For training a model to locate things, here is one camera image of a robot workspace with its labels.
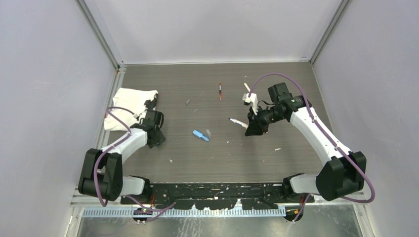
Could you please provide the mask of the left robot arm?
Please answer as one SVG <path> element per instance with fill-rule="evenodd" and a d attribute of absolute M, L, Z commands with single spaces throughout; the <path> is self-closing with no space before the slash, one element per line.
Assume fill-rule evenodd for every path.
<path fill-rule="evenodd" d="M 137 150 L 145 146 L 153 148 L 165 141 L 163 123 L 162 112 L 147 110 L 145 117 L 131 125 L 123 137 L 101 149 L 89 149 L 78 183 L 79 193 L 96 197 L 102 204 L 122 196 L 132 196 L 140 204 L 148 203 L 152 197 L 150 180 L 124 176 L 123 164 Z"/>

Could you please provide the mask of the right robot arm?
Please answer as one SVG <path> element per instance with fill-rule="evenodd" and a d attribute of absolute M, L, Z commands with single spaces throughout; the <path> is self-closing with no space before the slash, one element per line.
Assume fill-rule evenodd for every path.
<path fill-rule="evenodd" d="M 293 96 L 284 82 L 269 87 L 268 93 L 272 102 L 265 109 L 258 105 L 256 94 L 243 95 L 244 104 L 250 107 L 245 135 L 261 136 L 268 132 L 270 124 L 286 120 L 301 132 L 323 165 L 319 174 L 300 173 L 284 178 L 283 198 L 295 202 L 302 194 L 314 194 L 331 201 L 362 190 L 366 169 L 363 153 L 342 145 L 311 104 L 302 95 Z"/>

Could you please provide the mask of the blue pen cap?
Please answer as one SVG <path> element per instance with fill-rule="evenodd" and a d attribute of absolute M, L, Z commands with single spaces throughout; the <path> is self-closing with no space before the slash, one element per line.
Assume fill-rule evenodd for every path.
<path fill-rule="evenodd" d="M 193 130 L 192 134 L 195 137 L 197 137 L 199 139 L 202 139 L 203 141 L 206 141 L 206 142 L 209 142 L 210 141 L 209 137 L 207 137 L 206 135 L 202 134 L 201 132 L 199 132 L 197 130 Z"/>

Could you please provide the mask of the red black pen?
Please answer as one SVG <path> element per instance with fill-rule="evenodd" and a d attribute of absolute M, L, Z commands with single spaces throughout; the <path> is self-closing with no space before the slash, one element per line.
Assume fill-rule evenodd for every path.
<path fill-rule="evenodd" d="M 219 100 L 222 100 L 222 83 L 218 83 Z"/>

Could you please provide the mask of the white stained cloth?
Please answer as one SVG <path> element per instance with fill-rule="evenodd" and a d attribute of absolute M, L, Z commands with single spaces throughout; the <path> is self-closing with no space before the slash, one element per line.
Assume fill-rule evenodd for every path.
<path fill-rule="evenodd" d="M 129 88 L 119 88 L 113 97 L 110 112 L 104 118 L 106 131 L 127 131 L 127 127 L 135 124 L 133 114 L 144 110 L 155 110 L 159 93 L 156 90 L 143 91 Z"/>

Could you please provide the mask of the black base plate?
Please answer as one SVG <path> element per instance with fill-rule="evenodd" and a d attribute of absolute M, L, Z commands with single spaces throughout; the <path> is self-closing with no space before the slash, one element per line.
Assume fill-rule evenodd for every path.
<path fill-rule="evenodd" d="M 288 194 L 282 183 L 153 183 L 140 195 L 121 199 L 122 204 L 153 204 L 158 209 L 174 204 L 176 210 L 273 210 L 281 204 L 301 205 L 305 194 Z"/>

